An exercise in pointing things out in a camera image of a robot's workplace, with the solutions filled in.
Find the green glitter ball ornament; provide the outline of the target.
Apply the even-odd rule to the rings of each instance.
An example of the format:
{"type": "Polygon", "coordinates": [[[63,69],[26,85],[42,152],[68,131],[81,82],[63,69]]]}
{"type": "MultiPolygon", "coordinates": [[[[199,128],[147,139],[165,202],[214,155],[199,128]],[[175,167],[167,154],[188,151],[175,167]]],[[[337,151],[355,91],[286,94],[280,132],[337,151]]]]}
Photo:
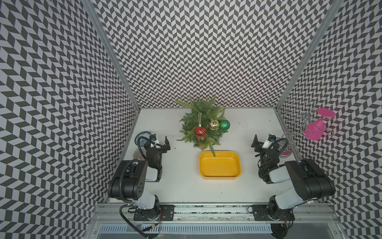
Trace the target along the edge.
{"type": "Polygon", "coordinates": [[[230,128],[230,122],[227,119],[222,119],[219,121],[219,129],[221,131],[228,131],[230,128]]]}

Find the red glitter ball ornament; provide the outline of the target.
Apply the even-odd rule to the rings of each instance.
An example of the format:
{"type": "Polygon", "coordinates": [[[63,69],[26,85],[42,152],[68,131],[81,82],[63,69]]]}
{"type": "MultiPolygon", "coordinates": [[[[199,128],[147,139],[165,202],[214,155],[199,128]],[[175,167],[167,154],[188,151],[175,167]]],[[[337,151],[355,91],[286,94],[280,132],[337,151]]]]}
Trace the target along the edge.
{"type": "Polygon", "coordinates": [[[205,127],[202,126],[202,113],[199,113],[198,115],[199,119],[199,126],[195,129],[195,135],[198,138],[204,138],[207,134],[207,130],[205,127]]]}

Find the gold shiny ball ornament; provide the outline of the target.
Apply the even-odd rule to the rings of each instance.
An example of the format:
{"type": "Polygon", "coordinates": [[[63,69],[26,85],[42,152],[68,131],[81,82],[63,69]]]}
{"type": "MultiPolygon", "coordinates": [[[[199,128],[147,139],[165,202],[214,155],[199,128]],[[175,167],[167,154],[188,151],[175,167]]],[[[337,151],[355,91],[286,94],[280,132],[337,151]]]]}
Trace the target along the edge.
{"type": "Polygon", "coordinates": [[[210,130],[218,130],[219,129],[219,121],[217,119],[211,119],[209,124],[210,130]]]}

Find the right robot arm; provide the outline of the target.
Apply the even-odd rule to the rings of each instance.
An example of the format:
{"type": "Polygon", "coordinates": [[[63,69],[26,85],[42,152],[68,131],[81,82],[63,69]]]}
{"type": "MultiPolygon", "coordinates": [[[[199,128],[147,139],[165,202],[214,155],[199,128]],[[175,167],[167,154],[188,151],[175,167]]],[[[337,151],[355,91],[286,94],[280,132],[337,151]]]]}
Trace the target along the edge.
{"type": "Polygon", "coordinates": [[[335,194],[334,181],[312,159],[280,163],[287,138],[270,134],[265,142],[254,136],[251,147],[259,157],[258,177],[266,184],[291,182],[292,187],[271,196],[266,205],[252,205],[255,221],[294,221],[293,209],[308,201],[335,194]]]}

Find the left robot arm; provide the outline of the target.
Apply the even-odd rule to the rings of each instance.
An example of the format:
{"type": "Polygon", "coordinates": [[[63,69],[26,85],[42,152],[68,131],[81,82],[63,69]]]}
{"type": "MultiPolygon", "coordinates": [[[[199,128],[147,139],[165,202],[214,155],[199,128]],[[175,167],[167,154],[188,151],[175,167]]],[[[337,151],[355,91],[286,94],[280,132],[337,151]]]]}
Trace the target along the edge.
{"type": "Polygon", "coordinates": [[[158,196],[145,190],[146,182],[159,182],[163,173],[162,156],[171,150],[168,138],[160,144],[155,134],[136,138],[138,149],[132,160],[118,166],[108,185],[108,196],[135,207],[135,221],[155,221],[161,217],[158,196]]]}

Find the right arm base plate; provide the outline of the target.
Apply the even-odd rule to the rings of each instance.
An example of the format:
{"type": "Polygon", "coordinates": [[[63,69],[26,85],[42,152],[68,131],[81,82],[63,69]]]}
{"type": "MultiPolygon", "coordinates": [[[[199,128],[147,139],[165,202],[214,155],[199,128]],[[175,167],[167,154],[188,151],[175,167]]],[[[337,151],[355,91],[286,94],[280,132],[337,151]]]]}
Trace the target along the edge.
{"type": "Polygon", "coordinates": [[[277,206],[269,205],[252,205],[252,214],[255,221],[272,221],[272,222],[293,222],[295,216],[292,209],[282,210],[277,206]]]}

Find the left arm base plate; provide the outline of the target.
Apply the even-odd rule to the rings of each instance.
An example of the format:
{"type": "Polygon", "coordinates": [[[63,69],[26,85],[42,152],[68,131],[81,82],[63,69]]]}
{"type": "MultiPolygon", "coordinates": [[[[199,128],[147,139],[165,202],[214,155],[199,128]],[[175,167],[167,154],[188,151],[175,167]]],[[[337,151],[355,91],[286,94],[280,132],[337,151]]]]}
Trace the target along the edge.
{"type": "Polygon", "coordinates": [[[174,219],[174,205],[160,205],[153,209],[136,209],[134,213],[134,221],[173,221],[174,219]]]}

